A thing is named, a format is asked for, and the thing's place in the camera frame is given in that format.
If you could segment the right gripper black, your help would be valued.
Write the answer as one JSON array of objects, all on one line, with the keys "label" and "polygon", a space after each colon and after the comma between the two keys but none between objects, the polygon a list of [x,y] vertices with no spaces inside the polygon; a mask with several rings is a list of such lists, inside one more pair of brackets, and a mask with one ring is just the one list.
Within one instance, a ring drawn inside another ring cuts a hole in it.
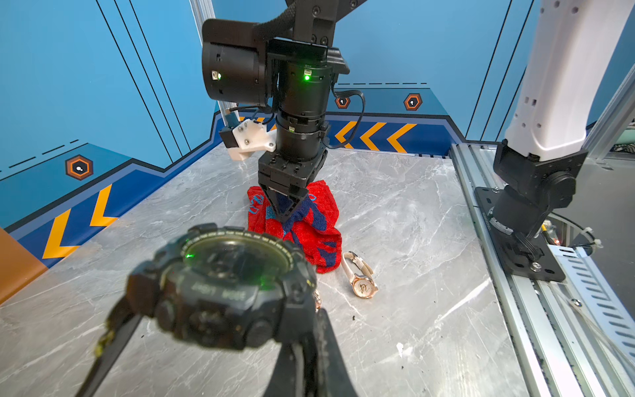
[{"label": "right gripper black", "polygon": [[281,223],[297,222],[310,210],[309,184],[327,159],[330,125],[324,115],[275,114],[276,149],[258,161],[258,183]]}]

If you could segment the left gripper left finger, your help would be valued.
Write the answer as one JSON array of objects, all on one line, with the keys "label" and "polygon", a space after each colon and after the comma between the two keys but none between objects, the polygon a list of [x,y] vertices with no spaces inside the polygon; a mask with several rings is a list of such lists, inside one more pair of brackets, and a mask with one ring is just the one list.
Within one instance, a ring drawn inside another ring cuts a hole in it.
[{"label": "left gripper left finger", "polygon": [[304,350],[300,343],[283,344],[264,397],[304,396]]}]

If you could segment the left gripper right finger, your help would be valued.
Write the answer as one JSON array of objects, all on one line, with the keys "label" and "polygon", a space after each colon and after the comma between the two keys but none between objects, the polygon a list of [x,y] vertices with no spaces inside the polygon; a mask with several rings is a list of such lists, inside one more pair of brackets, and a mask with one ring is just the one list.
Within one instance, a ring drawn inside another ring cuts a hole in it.
[{"label": "left gripper right finger", "polygon": [[314,341],[316,396],[357,396],[325,309],[317,312]]}]

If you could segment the red and blue cloth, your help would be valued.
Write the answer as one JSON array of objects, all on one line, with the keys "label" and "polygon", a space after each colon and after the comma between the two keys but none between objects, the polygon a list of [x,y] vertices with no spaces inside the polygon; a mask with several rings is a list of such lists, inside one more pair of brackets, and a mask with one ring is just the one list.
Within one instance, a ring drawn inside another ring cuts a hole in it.
[{"label": "red and blue cloth", "polygon": [[249,231],[294,243],[319,274],[335,271],[340,266],[342,235],[336,228],[339,208],[325,181],[311,183],[304,201],[283,223],[276,218],[262,188],[252,186],[247,196]]}]

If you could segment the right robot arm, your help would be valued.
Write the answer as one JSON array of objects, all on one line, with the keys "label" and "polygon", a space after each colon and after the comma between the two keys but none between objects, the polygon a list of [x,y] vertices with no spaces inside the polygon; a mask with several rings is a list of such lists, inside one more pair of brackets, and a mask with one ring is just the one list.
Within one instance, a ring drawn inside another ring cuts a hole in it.
[{"label": "right robot arm", "polygon": [[[631,1],[544,1],[514,117],[494,171],[506,183],[489,216],[500,233],[534,237],[565,208],[585,160],[585,123],[633,10]],[[332,44],[357,1],[290,1],[262,23],[203,23],[203,81],[212,99],[275,115],[281,137],[326,134],[327,99],[349,73]]]}]

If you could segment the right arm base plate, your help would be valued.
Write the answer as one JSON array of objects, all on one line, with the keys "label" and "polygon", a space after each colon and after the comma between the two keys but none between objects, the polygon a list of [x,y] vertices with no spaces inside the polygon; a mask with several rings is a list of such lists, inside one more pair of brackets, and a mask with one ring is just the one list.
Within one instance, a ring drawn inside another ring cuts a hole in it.
[{"label": "right arm base plate", "polygon": [[519,238],[516,233],[504,232],[493,222],[493,208],[503,190],[476,187],[474,193],[496,256],[506,274],[547,282],[566,279],[565,272],[543,237],[523,238],[521,235]]}]

